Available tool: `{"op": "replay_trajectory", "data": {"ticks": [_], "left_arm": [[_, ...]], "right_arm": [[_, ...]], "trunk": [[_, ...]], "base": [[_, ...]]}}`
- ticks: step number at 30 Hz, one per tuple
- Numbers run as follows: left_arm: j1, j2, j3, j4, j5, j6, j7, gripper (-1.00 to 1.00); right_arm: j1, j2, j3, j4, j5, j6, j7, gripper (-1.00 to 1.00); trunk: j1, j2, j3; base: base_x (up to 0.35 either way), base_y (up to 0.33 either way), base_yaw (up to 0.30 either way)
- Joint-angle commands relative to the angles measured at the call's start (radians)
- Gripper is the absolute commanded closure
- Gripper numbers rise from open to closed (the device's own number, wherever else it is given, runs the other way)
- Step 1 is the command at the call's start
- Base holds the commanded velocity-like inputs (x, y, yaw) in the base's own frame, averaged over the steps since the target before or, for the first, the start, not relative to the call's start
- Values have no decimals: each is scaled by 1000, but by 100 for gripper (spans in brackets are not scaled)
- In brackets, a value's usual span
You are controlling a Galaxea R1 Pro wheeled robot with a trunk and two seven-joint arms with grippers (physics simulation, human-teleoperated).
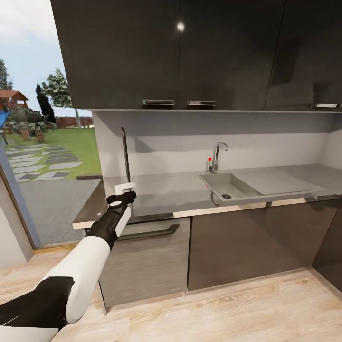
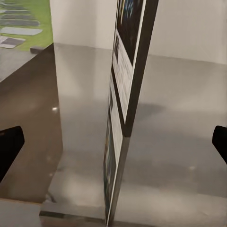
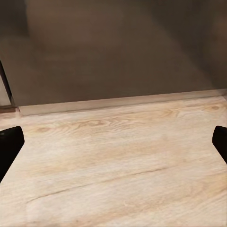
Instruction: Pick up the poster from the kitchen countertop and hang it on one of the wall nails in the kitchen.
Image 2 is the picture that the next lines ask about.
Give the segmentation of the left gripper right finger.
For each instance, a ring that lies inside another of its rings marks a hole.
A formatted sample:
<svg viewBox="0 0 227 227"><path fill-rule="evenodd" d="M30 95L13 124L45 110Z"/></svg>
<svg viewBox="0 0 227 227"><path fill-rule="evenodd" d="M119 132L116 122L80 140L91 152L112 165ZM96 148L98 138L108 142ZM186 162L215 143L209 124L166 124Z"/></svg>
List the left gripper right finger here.
<svg viewBox="0 0 227 227"><path fill-rule="evenodd" d="M216 126L213 137L212 143L224 159L227 164L227 128L222 126Z"/></svg>

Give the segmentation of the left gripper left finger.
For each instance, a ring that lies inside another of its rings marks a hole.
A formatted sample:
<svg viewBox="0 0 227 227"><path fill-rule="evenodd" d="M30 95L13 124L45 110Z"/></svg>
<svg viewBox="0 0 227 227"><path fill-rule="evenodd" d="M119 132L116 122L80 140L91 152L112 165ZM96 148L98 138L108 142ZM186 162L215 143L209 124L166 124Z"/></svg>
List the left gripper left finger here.
<svg viewBox="0 0 227 227"><path fill-rule="evenodd" d="M0 131L0 182L11 167L24 143L24 134L21 126Z"/></svg>

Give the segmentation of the poster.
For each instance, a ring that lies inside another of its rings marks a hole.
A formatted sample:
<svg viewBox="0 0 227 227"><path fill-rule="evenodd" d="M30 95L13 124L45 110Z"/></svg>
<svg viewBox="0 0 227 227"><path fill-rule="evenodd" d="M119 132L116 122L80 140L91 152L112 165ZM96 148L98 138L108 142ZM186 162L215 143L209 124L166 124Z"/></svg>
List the poster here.
<svg viewBox="0 0 227 227"><path fill-rule="evenodd" d="M159 0L118 0L112 68L125 137L131 137Z"/></svg>

